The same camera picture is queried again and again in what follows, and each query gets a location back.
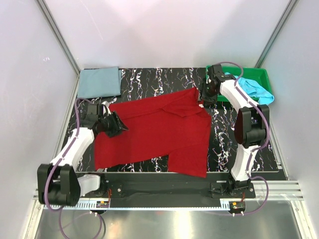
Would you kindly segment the red t shirt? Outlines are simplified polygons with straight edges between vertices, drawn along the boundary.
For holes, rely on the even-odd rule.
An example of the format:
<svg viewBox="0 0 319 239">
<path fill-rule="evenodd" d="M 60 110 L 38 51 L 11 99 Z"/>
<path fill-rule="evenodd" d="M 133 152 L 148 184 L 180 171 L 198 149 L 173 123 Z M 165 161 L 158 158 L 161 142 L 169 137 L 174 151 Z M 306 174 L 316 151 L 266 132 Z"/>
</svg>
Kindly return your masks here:
<svg viewBox="0 0 319 239">
<path fill-rule="evenodd" d="M 211 115 L 200 106 L 197 88 L 110 104 L 127 131 L 100 133 L 94 142 L 95 169 L 168 156 L 170 172 L 204 178 Z"/>
</svg>

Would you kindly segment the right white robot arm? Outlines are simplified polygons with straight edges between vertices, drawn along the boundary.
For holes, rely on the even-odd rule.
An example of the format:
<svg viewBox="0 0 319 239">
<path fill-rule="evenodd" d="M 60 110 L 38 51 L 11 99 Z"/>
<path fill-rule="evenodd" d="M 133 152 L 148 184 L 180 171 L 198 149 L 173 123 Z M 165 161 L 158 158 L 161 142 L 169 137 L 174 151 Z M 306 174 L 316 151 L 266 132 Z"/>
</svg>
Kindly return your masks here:
<svg viewBox="0 0 319 239">
<path fill-rule="evenodd" d="M 221 64 L 207 67 L 206 76 L 199 87 L 198 99 L 204 107 L 224 96 L 237 113 L 234 135 L 238 144 L 235 163 L 226 183 L 216 192 L 241 198 L 251 186 L 251 170 L 257 152 L 267 146 L 270 110 L 267 105 L 254 101 L 239 85 L 239 78 L 225 74 Z"/>
</svg>

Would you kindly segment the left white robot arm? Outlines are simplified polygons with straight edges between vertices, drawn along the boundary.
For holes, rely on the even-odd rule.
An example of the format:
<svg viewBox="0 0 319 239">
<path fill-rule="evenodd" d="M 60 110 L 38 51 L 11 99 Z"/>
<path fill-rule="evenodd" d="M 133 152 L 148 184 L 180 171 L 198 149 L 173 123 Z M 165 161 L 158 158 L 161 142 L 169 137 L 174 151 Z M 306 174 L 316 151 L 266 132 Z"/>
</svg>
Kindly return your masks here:
<svg viewBox="0 0 319 239">
<path fill-rule="evenodd" d="M 76 168 L 99 134 L 114 137 L 128 130 L 109 105 L 108 102 L 89 104 L 82 119 L 76 114 L 76 128 L 60 153 L 50 163 L 38 167 L 38 199 L 49 210 L 59 211 L 65 206 L 75 206 L 80 197 L 90 192 L 96 197 L 107 193 L 108 185 L 101 181 L 99 175 L 77 177 Z"/>
</svg>

